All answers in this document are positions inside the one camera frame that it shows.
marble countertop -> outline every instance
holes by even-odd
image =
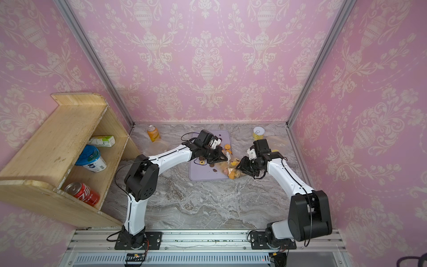
[[[172,147],[181,144],[181,136],[201,129],[226,129],[231,135],[233,155],[242,158],[253,144],[252,129],[262,126],[265,136],[281,136],[285,140],[288,165],[301,176],[295,154],[284,124],[156,124],[162,140]],[[138,124],[132,139],[142,153],[151,141],[148,124]],[[122,161],[120,166],[129,162]],[[117,175],[120,186],[130,166]],[[158,178],[156,192],[147,204],[145,223],[148,229],[250,229],[265,228],[270,222],[287,218],[289,199],[276,180],[267,174],[262,180],[248,175],[213,181],[190,181],[189,163],[179,164]],[[112,183],[102,211],[124,221],[127,210],[126,195]]]

wooden shelf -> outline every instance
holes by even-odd
[[[100,211],[121,158],[136,158],[135,143],[98,94],[61,93],[59,104],[44,124],[0,171],[0,200],[78,226],[118,226]],[[116,144],[100,147],[107,168],[94,173],[75,166],[93,135],[114,135]],[[62,189],[83,182],[100,195],[90,206]]]
[[[106,110],[107,105],[59,106],[31,137],[37,141],[25,143],[0,172],[0,179],[20,180],[31,176],[33,180],[58,187]]]

pink wallpaper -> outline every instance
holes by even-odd
[[[425,10],[357,1],[293,128],[355,267],[426,252]]]
[[[0,2],[0,169],[57,107],[55,92],[97,92],[124,122],[53,1]],[[55,267],[74,227],[0,202],[2,266]]]
[[[135,121],[286,121],[342,0],[68,0]]]
[[[0,26],[0,168],[58,106],[52,93],[99,93],[126,125],[53,1],[1,1]]]

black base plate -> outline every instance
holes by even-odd
[[[145,235],[147,236],[148,242],[150,244],[149,250],[159,250],[160,244],[161,244],[161,235],[162,232],[145,232]],[[129,243],[127,243],[124,238],[122,238],[122,233],[119,233],[119,237],[117,238],[116,245],[114,246],[115,250],[131,250],[131,246]],[[140,250],[146,250],[147,249],[147,243],[144,243],[143,247],[140,248]]]
[[[272,249],[271,246],[267,245],[268,240],[264,231],[251,231],[248,239],[251,241],[251,247],[254,250]],[[283,242],[286,249],[296,249],[295,241],[292,242],[290,238],[283,239]]]

white carton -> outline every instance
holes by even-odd
[[[116,140],[112,135],[92,136],[88,141],[88,145],[94,147],[112,147],[115,143]]]

